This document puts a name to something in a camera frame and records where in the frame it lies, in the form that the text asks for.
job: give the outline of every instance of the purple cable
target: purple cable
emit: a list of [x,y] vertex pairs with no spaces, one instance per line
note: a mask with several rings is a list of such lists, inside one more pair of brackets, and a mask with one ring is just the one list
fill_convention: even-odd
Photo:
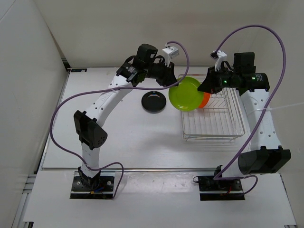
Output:
[[[58,113],[59,109],[66,103],[68,102],[69,100],[72,100],[73,98],[76,98],[78,96],[83,96],[83,95],[87,95],[87,94],[98,94],[98,93],[105,93],[105,92],[111,92],[112,90],[117,90],[117,89],[138,89],[138,90],[164,90],[164,89],[168,89],[170,87],[173,87],[173,86],[176,86],[178,83],[180,83],[187,75],[188,71],[189,71],[189,66],[190,66],[190,62],[189,62],[189,55],[188,55],[188,52],[186,50],[186,48],[180,43],[180,42],[177,42],[177,41],[169,41],[167,42],[167,44],[177,44],[179,45],[183,51],[185,52],[185,55],[186,55],[186,60],[187,60],[187,67],[186,67],[186,71],[183,75],[183,77],[181,77],[181,79],[176,82],[176,83],[173,83],[172,85],[169,85],[169,86],[166,86],[166,87],[160,87],[160,88],[145,88],[145,87],[115,87],[113,89],[103,89],[103,90],[96,90],[96,91],[90,91],[90,92],[84,92],[84,93],[79,93],[79,94],[75,94],[69,98],[67,98],[66,100],[64,100],[62,103],[60,103],[58,105],[58,107],[55,109],[53,115],[52,115],[52,118],[51,118],[51,123],[50,123],[50,127],[49,127],[49,134],[51,136],[51,140],[53,141],[53,143],[59,147],[60,149],[72,154],[72,155],[75,155],[77,156],[85,165],[87,165],[86,161],[84,160],[83,157],[81,157],[79,154],[77,154],[76,152],[73,152],[71,150],[68,150],[67,148],[61,146],[59,143],[56,142],[55,138],[54,138],[54,135],[53,135],[53,125],[54,125],[54,120],[55,120],[55,117],[56,117],[56,114]],[[116,196],[116,193],[117,193],[117,190],[118,190],[118,187],[120,185],[120,182],[123,178],[123,174],[124,174],[124,166],[120,163],[120,162],[113,162],[111,164],[108,164],[102,168],[99,168],[99,169],[92,169],[91,167],[88,167],[87,168],[89,170],[92,170],[92,171],[100,171],[100,170],[103,170],[109,166],[112,166],[112,165],[115,165],[115,164],[118,164],[122,167],[122,175],[117,183],[117,187],[115,189],[115,192],[114,192],[114,195],[113,195],[113,199],[114,197]]]
[[[234,30],[233,32],[231,32],[222,42],[221,44],[219,45],[219,47],[217,48],[216,50],[216,53],[218,52],[218,50],[222,47],[222,45],[226,42],[226,40],[231,37],[233,34],[235,34],[236,32],[240,31],[240,30],[243,30],[243,29],[246,29],[246,28],[250,28],[250,27],[258,27],[258,28],[263,28],[263,29],[266,29],[268,30],[269,32],[271,32],[276,38],[277,40],[279,41],[280,43],[280,46],[282,48],[282,52],[283,52],[283,68],[282,68],[282,73],[281,73],[281,76],[280,76],[280,79],[278,81],[278,83],[276,84],[273,92],[271,93],[269,99],[266,101],[266,104],[264,106],[264,108],[267,108],[270,101],[272,100],[272,98],[274,97],[276,91],[278,90],[282,80],[283,80],[283,77],[284,77],[284,73],[285,73],[285,69],[286,69],[286,51],[285,51],[285,47],[284,47],[284,44],[281,40],[281,38],[279,37],[279,35],[273,31],[271,28],[267,27],[267,26],[264,26],[264,25],[247,25],[247,26],[243,26],[243,27],[240,27],[239,29],[236,29]],[[256,185],[257,185],[257,176],[255,175],[250,175],[250,176],[246,176],[246,177],[220,177],[223,172],[225,172],[231,165],[232,163],[240,156],[240,154],[242,153],[242,151],[245,149],[245,147],[248,145],[248,143],[250,142],[250,140],[253,138],[254,134],[256,133],[259,125],[261,124],[262,122],[262,119],[265,115],[265,112],[266,112],[266,109],[264,109],[261,113],[261,116],[259,118],[259,120],[257,121],[254,129],[252,130],[250,136],[248,137],[248,139],[246,140],[246,142],[244,143],[244,145],[239,149],[239,151],[237,152],[237,154],[232,158],[232,160],[223,168],[223,170],[221,170],[215,177],[214,177],[214,180],[233,180],[233,179],[238,179],[238,178],[241,178],[241,179],[246,179],[246,178],[249,178],[249,177],[255,177],[256,178],[256,182],[254,184],[254,186],[246,191],[245,193],[243,193],[243,195],[249,193]]]

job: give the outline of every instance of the purple hose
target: purple hose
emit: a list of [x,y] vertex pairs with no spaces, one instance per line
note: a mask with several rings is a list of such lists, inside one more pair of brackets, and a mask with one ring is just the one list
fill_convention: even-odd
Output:
[[[117,89],[164,90],[164,89],[168,89],[168,88],[170,88],[170,87],[176,86],[179,82],[181,82],[181,80],[183,80],[183,79],[186,77],[186,75],[187,75],[187,73],[188,73],[188,71],[189,71],[189,66],[190,66],[189,55],[188,55],[188,52],[187,52],[186,48],[185,48],[180,42],[177,42],[177,41],[169,41],[167,44],[177,44],[177,45],[179,45],[179,46],[183,49],[183,51],[185,52],[185,55],[186,55],[186,60],[187,60],[186,71],[185,71],[183,77],[182,77],[178,82],[173,83],[173,84],[170,85],[170,86],[160,87],[160,88],[115,87],[115,88],[113,88],[113,89],[103,89],[103,90],[96,90],[96,91],[90,91],[90,92],[84,92],[84,93],[75,94],[75,95],[73,95],[73,96],[67,98],[66,100],[64,100],[62,103],[60,103],[60,105],[58,105],[58,107],[55,109],[55,111],[54,111],[54,113],[53,113],[53,115],[52,115],[51,123],[50,123],[50,127],[49,127],[49,134],[50,134],[50,136],[51,136],[51,140],[53,141],[53,143],[54,143],[57,147],[59,147],[60,149],[66,151],[66,152],[68,152],[68,153],[70,153],[70,154],[72,154],[72,155],[77,156],[77,157],[86,165],[87,163],[86,163],[86,161],[84,160],[83,157],[81,157],[81,156],[80,156],[79,154],[77,154],[76,152],[73,152],[73,151],[68,150],[67,148],[61,146],[59,143],[56,142],[56,140],[55,140],[55,138],[54,138],[54,135],[53,135],[53,125],[54,125],[54,120],[55,120],[56,114],[58,113],[59,109],[60,109],[66,102],[68,102],[69,100],[72,100],[73,98],[76,98],[76,97],[78,97],[78,96],[87,95],[87,94],[105,93],[105,92],[110,92],[110,91],[112,91],[112,90],[117,90]],[[107,167],[109,167],[109,166],[115,165],[115,164],[118,164],[118,165],[120,165],[120,166],[122,167],[122,175],[121,175],[121,177],[120,177],[120,179],[119,179],[119,181],[118,181],[118,183],[117,183],[117,187],[116,187],[116,189],[115,189],[115,192],[114,192],[114,195],[113,195],[113,199],[114,199],[114,197],[116,196],[118,187],[119,187],[120,182],[121,182],[121,180],[122,180],[122,178],[123,178],[124,166],[123,166],[120,162],[113,162],[113,163],[108,164],[108,165],[106,165],[106,166],[104,166],[104,167],[102,167],[102,168],[99,168],[99,169],[92,169],[91,167],[88,167],[88,166],[87,166],[87,168],[88,168],[89,170],[92,170],[92,171],[100,171],[100,170],[103,170],[103,169],[105,169],[105,168],[107,168]]]
[[[286,69],[286,51],[285,51],[284,44],[283,44],[281,38],[279,37],[279,35],[278,35],[275,31],[273,31],[271,28],[269,28],[269,27],[267,27],[267,26],[264,26],[264,25],[247,25],[247,26],[243,26],[243,27],[240,27],[239,29],[236,29],[236,30],[234,30],[233,32],[231,32],[231,33],[230,33],[230,34],[221,42],[221,44],[220,44],[219,47],[217,48],[216,52],[218,52],[218,50],[222,47],[222,45],[225,43],[225,41],[226,41],[229,37],[231,37],[233,34],[235,34],[236,32],[238,32],[238,31],[240,31],[240,30],[243,30],[243,29],[246,29],[246,28],[250,28],[250,27],[263,28],[263,29],[266,29],[266,30],[268,30],[269,32],[271,32],[271,33],[277,38],[277,40],[279,41],[280,46],[281,46],[281,48],[282,48],[282,52],[283,52],[283,68],[282,68],[282,73],[281,73],[281,76],[280,76],[280,79],[279,79],[278,83],[276,84],[276,86],[275,86],[273,92],[271,93],[270,97],[268,98],[268,100],[267,100],[267,102],[266,102],[266,104],[265,104],[265,106],[264,106],[264,108],[267,108],[268,105],[269,105],[269,103],[270,103],[270,101],[271,101],[272,98],[274,97],[276,91],[278,90],[278,88],[279,88],[279,86],[280,86],[280,84],[281,84],[281,82],[282,82],[282,80],[283,80],[284,73],[285,73],[285,69]],[[248,137],[248,139],[246,140],[246,142],[244,143],[244,145],[239,149],[239,151],[237,152],[237,154],[236,154],[236,155],[232,158],[232,160],[231,160],[231,161],[230,161],[230,162],[221,170],[221,172],[219,172],[219,173],[214,177],[215,180],[233,180],[233,179],[239,179],[239,178],[244,179],[244,178],[248,178],[248,177],[252,177],[252,176],[256,177],[256,182],[255,182],[254,186],[253,186],[250,190],[248,190],[247,192],[245,192],[244,195],[247,194],[248,192],[250,192],[250,191],[256,186],[256,184],[257,184],[257,176],[251,175],[251,176],[246,176],[246,177],[234,177],[234,178],[231,178],[231,177],[226,177],[226,178],[224,177],[224,178],[223,178],[223,177],[220,177],[220,176],[223,174],[223,172],[225,172],[225,171],[232,165],[232,163],[240,156],[240,154],[242,153],[242,151],[243,151],[243,150],[245,149],[245,147],[248,145],[248,143],[250,142],[250,140],[252,139],[252,137],[253,137],[254,134],[256,133],[256,131],[257,131],[257,129],[258,129],[260,123],[262,122],[262,119],[263,119],[263,117],[264,117],[264,115],[265,115],[265,112],[266,112],[266,109],[264,109],[264,110],[262,111],[261,116],[260,116],[259,120],[257,121],[257,123],[256,123],[256,125],[255,125],[255,127],[254,127],[254,129],[252,130],[250,136]]]

